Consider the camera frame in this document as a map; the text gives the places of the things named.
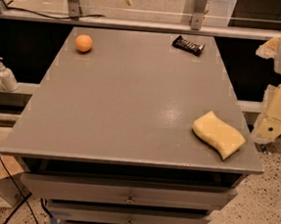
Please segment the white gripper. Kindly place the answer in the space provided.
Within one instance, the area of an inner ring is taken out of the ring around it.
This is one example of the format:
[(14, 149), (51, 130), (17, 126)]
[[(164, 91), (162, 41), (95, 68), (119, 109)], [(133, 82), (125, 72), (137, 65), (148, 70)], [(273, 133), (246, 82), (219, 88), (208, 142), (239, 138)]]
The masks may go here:
[(267, 86), (262, 107), (263, 113), (257, 117), (251, 138), (257, 144), (266, 145), (281, 135), (281, 83)]

